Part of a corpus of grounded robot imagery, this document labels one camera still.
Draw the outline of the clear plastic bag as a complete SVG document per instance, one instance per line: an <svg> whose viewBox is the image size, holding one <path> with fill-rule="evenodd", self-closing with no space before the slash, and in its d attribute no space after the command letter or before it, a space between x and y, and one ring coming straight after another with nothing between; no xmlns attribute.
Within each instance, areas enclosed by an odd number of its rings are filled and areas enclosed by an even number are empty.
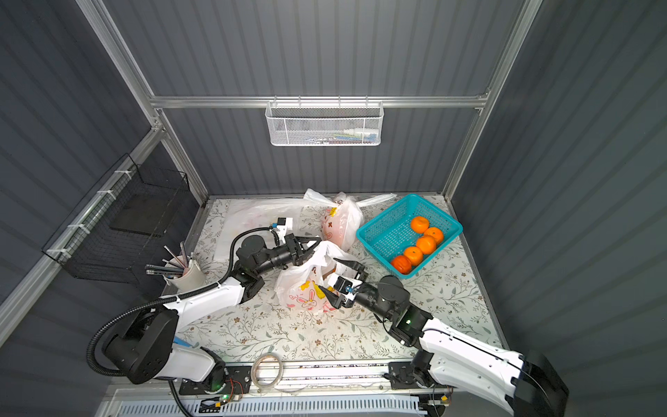
<svg viewBox="0 0 667 417"><path fill-rule="evenodd" d="M319 286L326 287L331 274L347 273L335 258L358 261L358 258L343 251L335 243L319 243L312 256L300 266L290 266L281 271L275 292L281 306L291 311L306 311L324 314L334 310Z"/></svg>

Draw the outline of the cartoon printed plastic bag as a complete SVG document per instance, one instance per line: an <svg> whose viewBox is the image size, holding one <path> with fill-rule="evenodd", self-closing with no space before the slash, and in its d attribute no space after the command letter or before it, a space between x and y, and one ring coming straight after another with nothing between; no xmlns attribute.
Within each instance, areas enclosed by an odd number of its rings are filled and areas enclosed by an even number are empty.
<svg viewBox="0 0 667 417"><path fill-rule="evenodd" d="M364 222L361 209L388 202L395 197L396 194L383 194L358 201L340 192L330 199L313 189L307 189L303 196L312 205L327 209L321 221L321 231L327 241L344 251L349 251L357 240L356 233Z"/></svg>

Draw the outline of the teal plastic basket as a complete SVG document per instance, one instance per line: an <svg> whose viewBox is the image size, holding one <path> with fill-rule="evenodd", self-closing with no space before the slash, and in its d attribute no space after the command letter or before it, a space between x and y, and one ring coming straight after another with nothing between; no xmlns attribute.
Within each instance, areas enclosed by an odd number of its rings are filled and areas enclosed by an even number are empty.
<svg viewBox="0 0 667 417"><path fill-rule="evenodd" d="M423 262L414 266L406 274L402 274L392 264L395 257L402 255L404 250L413 246L420 234L412 229L411 221L422 216L429 220L431 227L436 227L443 234L443 242L425 257ZM429 262L457 238L463 226L445 210L439 208L422 196L410 194L394 203L365 225L361 226L356 236L368 252L392 274L401 279L410 279L420 272Z"/></svg>

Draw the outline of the white plastic bag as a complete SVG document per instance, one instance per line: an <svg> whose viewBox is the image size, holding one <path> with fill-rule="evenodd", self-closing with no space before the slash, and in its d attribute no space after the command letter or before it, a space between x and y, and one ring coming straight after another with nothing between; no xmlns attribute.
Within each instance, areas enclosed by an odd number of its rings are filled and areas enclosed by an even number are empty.
<svg viewBox="0 0 667 417"><path fill-rule="evenodd" d="M307 206L302 199L231 200L222 221L222 232L216 241L213 260L227 262L233 239L249 229L271 226L279 217L291 217L297 228L300 212Z"/></svg>

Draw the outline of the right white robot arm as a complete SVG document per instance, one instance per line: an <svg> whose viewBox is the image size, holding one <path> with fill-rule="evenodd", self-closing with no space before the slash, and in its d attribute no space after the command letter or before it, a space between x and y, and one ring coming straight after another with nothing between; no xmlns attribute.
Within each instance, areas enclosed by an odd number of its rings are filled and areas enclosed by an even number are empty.
<svg viewBox="0 0 667 417"><path fill-rule="evenodd" d="M543 354L481 342L413 304L396 276L370 283L360 262L337 258L335 264L321 291L334 309L370 311L391 338L417 350L409 383L463 389L513 416L565 414L570 391Z"/></svg>

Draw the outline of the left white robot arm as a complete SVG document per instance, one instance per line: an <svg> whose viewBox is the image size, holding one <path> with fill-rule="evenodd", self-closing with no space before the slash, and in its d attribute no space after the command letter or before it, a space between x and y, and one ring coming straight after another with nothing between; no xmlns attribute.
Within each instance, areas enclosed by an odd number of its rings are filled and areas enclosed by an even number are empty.
<svg viewBox="0 0 667 417"><path fill-rule="evenodd" d="M263 288L265 273L304 265L321 243L318 236L287 234L276 237L269 248L262 231L255 228L236 236L228 269L215 283L147 302L102 326L87 347L90 368L134 384L182 379L202 383L209 391L221 390L229 379L224 360L206 347L177 343L177 333L195 321L249 302Z"/></svg>

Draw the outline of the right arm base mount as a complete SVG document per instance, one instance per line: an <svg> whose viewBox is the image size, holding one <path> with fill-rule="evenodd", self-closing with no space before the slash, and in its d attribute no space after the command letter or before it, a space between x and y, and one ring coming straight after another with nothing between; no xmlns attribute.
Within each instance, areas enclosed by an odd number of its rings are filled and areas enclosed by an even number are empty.
<svg viewBox="0 0 667 417"><path fill-rule="evenodd" d="M392 361L382 377L389 381L392 390L450 389L451 386L436 382L430 373L431 369L425 362Z"/></svg>

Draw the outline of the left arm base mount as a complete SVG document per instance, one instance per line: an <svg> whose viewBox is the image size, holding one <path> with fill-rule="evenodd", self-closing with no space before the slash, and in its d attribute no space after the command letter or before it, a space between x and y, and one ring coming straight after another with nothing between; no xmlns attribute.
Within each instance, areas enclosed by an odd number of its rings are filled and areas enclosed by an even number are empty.
<svg viewBox="0 0 667 417"><path fill-rule="evenodd" d="M203 382L184 380L178 394L193 395L242 395L247 394L251 385L250 366L227 366L215 368Z"/></svg>

